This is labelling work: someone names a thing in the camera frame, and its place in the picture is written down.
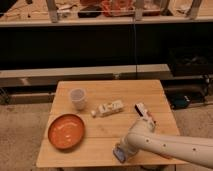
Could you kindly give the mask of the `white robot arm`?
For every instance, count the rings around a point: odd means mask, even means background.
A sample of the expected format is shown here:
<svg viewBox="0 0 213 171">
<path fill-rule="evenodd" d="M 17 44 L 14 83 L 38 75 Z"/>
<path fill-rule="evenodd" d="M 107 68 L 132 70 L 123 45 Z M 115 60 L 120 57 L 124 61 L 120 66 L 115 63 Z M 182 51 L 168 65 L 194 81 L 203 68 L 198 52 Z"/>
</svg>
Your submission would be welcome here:
<svg viewBox="0 0 213 171">
<path fill-rule="evenodd" d="M 213 169 L 213 139 L 157 134 L 154 129 L 140 117 L 113 149 L 118 161 L 125 163 L 145 150 Z"/>
</svg>

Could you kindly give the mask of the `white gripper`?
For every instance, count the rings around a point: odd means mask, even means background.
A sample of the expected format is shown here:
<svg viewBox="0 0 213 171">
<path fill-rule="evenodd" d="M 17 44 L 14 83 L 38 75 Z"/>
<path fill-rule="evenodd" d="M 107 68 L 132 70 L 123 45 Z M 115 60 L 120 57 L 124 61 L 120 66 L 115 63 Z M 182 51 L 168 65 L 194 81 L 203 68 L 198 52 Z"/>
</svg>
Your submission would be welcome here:
<svg viewBox="0 0 213 171">
<path fill-rule="evenodd" d="M 127 143 L 119 143 L 121 149 L 124 151 L 125 156 L 126 156 L 126 160 L 128 160 L 129 158 L 131 158 L 132 156 L 136 155 L 138 150 L 133 148 L 132 146 L 130 146 Z"/>
</svg>

